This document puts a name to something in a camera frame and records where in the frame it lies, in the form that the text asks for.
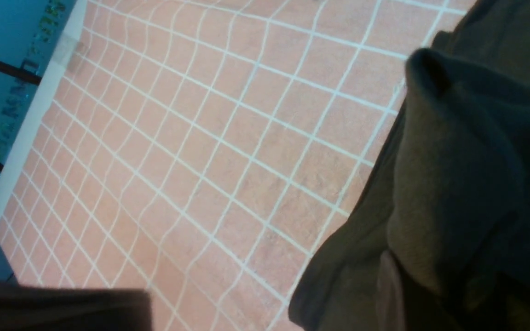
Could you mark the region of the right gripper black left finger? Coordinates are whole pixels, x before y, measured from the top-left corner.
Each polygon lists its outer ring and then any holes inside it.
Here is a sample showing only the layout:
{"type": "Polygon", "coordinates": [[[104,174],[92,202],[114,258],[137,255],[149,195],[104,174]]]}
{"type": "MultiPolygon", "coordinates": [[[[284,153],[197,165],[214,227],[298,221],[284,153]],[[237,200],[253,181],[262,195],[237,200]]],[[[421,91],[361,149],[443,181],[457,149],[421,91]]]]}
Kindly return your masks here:
{"type": "Polygon", "coordinates": [[[0,331],[151,331],[143,289],[44,288],[0,281],[0,331]]]}

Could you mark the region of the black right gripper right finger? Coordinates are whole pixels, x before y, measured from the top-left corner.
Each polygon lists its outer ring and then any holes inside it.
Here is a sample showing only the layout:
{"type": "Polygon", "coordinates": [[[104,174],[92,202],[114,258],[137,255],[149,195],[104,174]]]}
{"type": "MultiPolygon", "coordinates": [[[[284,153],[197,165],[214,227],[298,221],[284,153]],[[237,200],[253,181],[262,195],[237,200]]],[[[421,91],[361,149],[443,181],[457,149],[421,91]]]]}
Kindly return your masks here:
{"type": "Polygon", "coordinates": [[[408,330],[402,272],[389,250],[380,257],[375,311],[380,331],[408,330]]]}

